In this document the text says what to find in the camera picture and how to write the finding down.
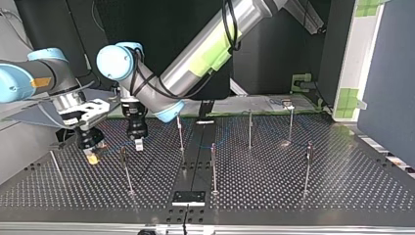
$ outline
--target vertical pin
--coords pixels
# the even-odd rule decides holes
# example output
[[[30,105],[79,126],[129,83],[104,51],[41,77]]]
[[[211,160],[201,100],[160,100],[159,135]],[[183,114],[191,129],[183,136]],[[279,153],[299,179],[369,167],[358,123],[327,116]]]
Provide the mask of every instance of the vertical pin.
[[[217,184],[216,184],[216,146],[211,144],[210,148],[211,152],[211,167],[213,168],[213,195],[217,195],[219,192],[217,191]]]
[[[60,167],[60,166],[59,166],[59,164],[58,164],[58,161],[57,161],[57,159],[56,159],[55,153],[53,152],[53,150],[49,151],[49,153],[50,153],[50,154],[51,154],[51,156],[52,156],[52,160],[53,160],[53,163],[54,163],[54,165],[55,165],[55,168],[58,170],[58,172],[59,172],[59,173],[61,173],[61,167]]]
[[[250,110],[250,149],[253,147],[253,112]]]
[[[310,167],[311,167],[312,161],[314,159],[314,147],[313,147],[311,141],[308,141],[307,152],[306,152],[305,156],[307,158],[307,172],[305,174],[304,194],[303,194],[304,197],[308,194],[308,190],[307,190],[308,177],[309,177]]]
[[[293,141],[293,122],[294,122],[294,109],[293,102],[289,99],[282,100],[283,108],[290,111],[290,131],[288,134],[288,143],[290,144]]]
[[[122,147],[121,148],[121,151],[120,151],[120,160],[121,160],[122,167],[125,170],[125,175],[126,175],[127,180],[128,180],[128,187],[129,187],[128,194],[130,196],[133,196],[133,195],[135,195],[135,192],[134,192],[134,189],[132,188],[131,177],[130,177],[130,174],[129,174],[129,171],[128,171],[128,165],[127,165],[128,164],[128,157],[126,155],[126,149],[125,149],[125,147]]]
[[[290,133],[288,136],[288,140],[292,142],[292,136],[293,136],[293,119],[294,119],[294,106],[290,109]]]
[[[183,153],[184,152],[183,133],[182,133],[182,125],[180,122],[180,116],[177,116],[177,128],[179,129],[179,136],[180,136],[180,151]]]

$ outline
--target white cable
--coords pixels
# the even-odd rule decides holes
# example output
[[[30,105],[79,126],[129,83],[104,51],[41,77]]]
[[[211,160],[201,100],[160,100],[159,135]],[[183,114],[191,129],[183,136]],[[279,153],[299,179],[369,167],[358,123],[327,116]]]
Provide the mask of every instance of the white cable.
[[[95,0],[92,1],[92,7],[91,7],[91,15],[92,19],[94,20],[95,25],[101,29],[101,31],[105,32],[104,29],[98,24],[97,19],[95,19]]]
[[[62,124],[58,123],[55,119],[53,119],[48,114],[48,112],[46,112],[46,110],[43,107],[42,103],[37,104],[37,106],[39,107],[39,110],[43,113],[43,115],[45,115],[49,120],[51,120],[52,122],[54,122],[58,127],[63,128],[63,129],[75,129],[75,126],[65,126],[65,125],[62,125]]]
[[[12,16],[15,16],[19,21],[21,21],[21,19],[19,18],[19,16],[16,16],[16,14],[15,13],[13,13],[12,11],[10,11],[10,10],[7,10],[7,9],[3,9],[3,8],[0,8],[0,13],[2,13],[2,16],[3,16],[3,18],[4,18],[4,20],[6,20],[6,23],[7,23],[7,25],[13,30],[13,32],[16,34],[16,36],[19,38],[19,40],[20,40],[20,42],[25,46],[25,47],[27,47],[30,51],[32,51],[33,50],[33,48],[30,46],[30,45],[28,45],[27,44],[27,42],[25,42],[23,39],[22,39],[22,37],[21,37],[21,35],[18,33],[18,31],[15,29],[15,27],[12,25],[12,23],[10,22],[10,20],[9,19],[7,19],[7,17],[6,17],[6,14],[11,14]]]

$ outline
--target cable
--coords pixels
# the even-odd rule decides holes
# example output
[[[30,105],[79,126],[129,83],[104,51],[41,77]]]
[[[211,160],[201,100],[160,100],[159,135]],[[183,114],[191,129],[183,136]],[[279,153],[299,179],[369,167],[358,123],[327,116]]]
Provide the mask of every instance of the cable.
[[[302,20],[302,27],[305,27],[305,20],[306,20],[307,14],[308,14],[309,2],[310,2],[310,0],[307,0],[307,2],[305,3],[305,11],[304,11],[304,18]],[[304,53],[307,54],[306,53],[307,44],[306,44],[306,38],[305,38],[305,31],[302,33],[302,41],[303,41],[303,44],[304,44]],[[311,64],[310,64],[310,61],[308,60],[308,56],[305,55],[305,58],[307,60],[308,69],[310,70],[310,72],[312,72],[311,71]],[[332,108],[330,108],[329,103],[327,103],[327,101],[324,99],[323,95],[321,94],[320,89],[318,88],[317,82],[313,81],[313,83],[315,85],[315,89],[317,90],[318,95],[323,100],[323,102],[326,103],[326,106],[330,110],[330,112],[333,113],[333,110],[332,110]]]
[[[234,26],[234,34],[233,38],[230,33],[229,25],[228,25],[228,19],[226,17],[226,3],[228,4],[229,12],[232,17],[232,22]],[[234,51],[239,51],[241,49],[241,42],[237,43],[238,41],[238,22],[235,16],[232,0],[223,0],[222,1],[222,18],[223,18],[223,24],[225,27],[226,37],[228,38],[228,42],[230,44],[229,48],[229,54],[233,54]]]
[[[75,28],[75,31],[76,31],[76,35],[77,35],[77,37],[78,37],[78,39],[79,39],[79,42],[80,42],[80,46],[82,47],[82,51],[83,51],[83,53],[84,53],[84,55],[86,55],[85,56],[85,60],[86,60],[86,62],[88,63],[88,65],[92,65],[92,63],[91,63],[91,61],[89,60],[89,57],[87,56],[87,54],[86,54],[86,47],[85,47],[85,44],[83,44],[83,41],[82,41],[82,37],[80,36],[80,33],[79,33],[79,29],[78,29],[78,26],[76,25],[76,21],[75,21],[75,18],[73,17],[73,15],[72,15],[72,11],[71,11],[71,9],[70,9],[70,6],[69,6],[69,3],[68,3],[68,0],[65,0],[65,3],[66,3],[66,5],[67,5],[67,9],[68,9],[68,12],[69,12],[69,15],[70,15],[70,19],[72,20],[72,22],[73,22],[73,25],[74,25],[74,28]],[[78,76],[79,78],[82,78],[82,77],[85,77],[85,76],[89,76],[90,74],[94,74],[95,75],[95,77],[98,79],[98,81],[99,81],[99,86],[97,86],[97,87],[93,87],[92,89],[96,89],[96,88],[98,88],[98,87],[100,87],[101,85],[102,85],[102,80],[101,80],[101,78],[99,78],[99,76],[92,70],[92,68],[91,68],[91,70],[89,70],[89,72],[87,73],[87,74],[85,74],[85,75],[81,75],[81,76]]]
[[[211,80],[211,78],[213,77],[213,75],[215,74],[215,72],[211,72],[209,74],[209,77],[205,80],[205,82],[194,92],[192,92],[191,94],[185,95],[185,96],[177,96],[174,95],[173,93],[171,93],[170,90],[168,90],[165,85],[162,83],[162,80],[159,78],[159,83],[161,85],[161,87],[164,89],[165,92],[161,91],[160,89],[158,89],[155,85],[153,85],[152,83],[150,83],[150,81],[156,77],[156,75],[153,73],[150,76],[148,76],[146,78],[146,76],[141,72],[140,67],[139,67],[139,62],[138,62],[138,57],[135,55],[134,56],[134,61],[135,61],[135,71],[137,71],[139,73],[139,75],[144,79],[143,83],[137,87],[137,89],[132,93],[133,96],[138,95],[138,93],[146,86],[150,86],[152,89],[154,89],[157,93],[161,94],[164,97],[170,98],[170,99],[187,99],[187,98],[191,98],[192,96],[198,94],[207,84],[208,82]]]
[[[49,120],[54,122],[58,127],[63,128],[63,129],[75,129],[76,128],[76,126],[65,126],[65,125],[62,125],[62,124],[58,123],[55,119],[53,119],[48,114],[48,112],[45,110],[45,108],[43,107],[41,102],[39,102],[39,104],[37,104],[37,106],[39,107],[39,110],[43,113],[43,115],[45,115]]]
[[[77,92],[77,91],[81,91],[83,89],[86,89],[86,88],[90,87],[94,83],[95,83],[95,81],[91,81],[91,82],[89,82],[88,84],[86,84],[84,86],[81,86],[81,87],[79,87],[77,89],[68,91],[68,92],[66,92],[64,94],[59,94],[59,95],[54,95],[54,96],[48,96],[48,97],[42,97],[42,98],[35,98],[35,99],[25,99],[23,101],[47,101],[47,100],[51,100],[54,97],[63,96],[63,95],[69,94],[69,93],[74,93],[74,92]]]
[[[100,28],[101,31],[105,32],[104,28],[98,24],[97,19],[95,18],[95,0],[92,0],[91,15],[92,15],[92,19],[94,20],[95,25],[98,28]]]
[[[13,24],[10,22],[10,20],[9,19],[7,19],[7,17],[6,17],[6,14],[10,14],[10,15],[12,15],[12,16],[14,16],[18,21],[20,21],[20,22],[22,22],[22,19],[19,17],[19,16],[17,16],[17,14],[16,13],[14,13],[14,12],[12,12],[12,11],[10,11],[10,10],[7,10],[7,9],[4,9],[4,8],[0,8],[0,12],[2,13],[2,17],[4,18],[4,20],[6,20],[6,23],[7,23],[7,25],[13,30],[13,32],[16,34],[16,36],[19,38],[19,41],[25,46],[25,47],[27,47],[27,49],[29,49],[30,51],[32,51],[33,50],[33,47],[31,47],[29,44],[27,44],[27,42],[25,42],[23,39],[22,39],[22,37],[21,37],[21,35],[18,33],[18,31],[15,29],[15,27],[13,26]]]

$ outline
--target gray wall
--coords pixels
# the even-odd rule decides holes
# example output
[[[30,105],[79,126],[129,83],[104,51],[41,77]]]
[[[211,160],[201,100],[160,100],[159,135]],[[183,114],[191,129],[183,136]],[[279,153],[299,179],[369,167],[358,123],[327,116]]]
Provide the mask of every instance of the gray wall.
[[[386,4],[358,127],[415,166],[415,1]]]
[[[1,0],[0,7],[17,11],[13,0]],[[28,49],[22,46],[12,30],[0,17],[0,59],[25,61]],[[25,37],[23,27],[12,20],[18,32]],[[0,120],[27,105],[27,102],[0,105]],[[14,121],[0,121],[0,184],[39,159],[56,141],[55,128],[27,125]]]

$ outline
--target metal bracket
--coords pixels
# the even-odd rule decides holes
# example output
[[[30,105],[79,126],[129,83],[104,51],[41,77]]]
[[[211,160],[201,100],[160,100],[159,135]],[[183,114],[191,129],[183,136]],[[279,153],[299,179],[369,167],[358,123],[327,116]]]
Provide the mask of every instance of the metal bracket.
[[[174,207],[204,207],[205,191],[176,191],[173,196]]]
[[[359,110],[366,110],[367,109],[367,104],[364,101],[361,100],[357,100],[357,109]]]
[[[294,18],[299,21],[301,25],[304,24],[304,14],[305,14],[305,8],[301,4],[299,0],[290,0],[288,1],[284,8],[293,15]],[[305,17],[305,29],[310,34],[318,33],[319,29],[323,27],[324,22],[321,20],[321,18],[318,16],[317,12],[314,10],[314,8],[311,6],[311,3],[307,4],[307,14]]]

